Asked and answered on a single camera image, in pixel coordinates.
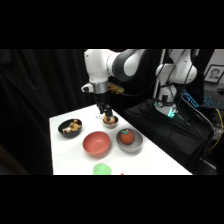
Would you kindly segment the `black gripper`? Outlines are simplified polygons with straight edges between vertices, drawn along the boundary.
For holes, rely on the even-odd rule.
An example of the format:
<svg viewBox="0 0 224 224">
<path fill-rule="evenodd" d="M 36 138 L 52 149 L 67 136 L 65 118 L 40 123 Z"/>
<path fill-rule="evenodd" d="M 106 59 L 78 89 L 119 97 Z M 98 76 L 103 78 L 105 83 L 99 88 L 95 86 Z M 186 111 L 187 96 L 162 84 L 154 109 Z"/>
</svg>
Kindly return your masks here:
<svg viewBox="0 0 224 224">
<path fill-rule="evenodd" d="M 94 99 L 99 108 L 100 114 L 104 113 L 103 107 L 105 107 L 106 116 L 112 116 L 112 107 L 110 106 L 110 92 L 107 91 L 101 94 L 95 94 Z"/>
</svg>

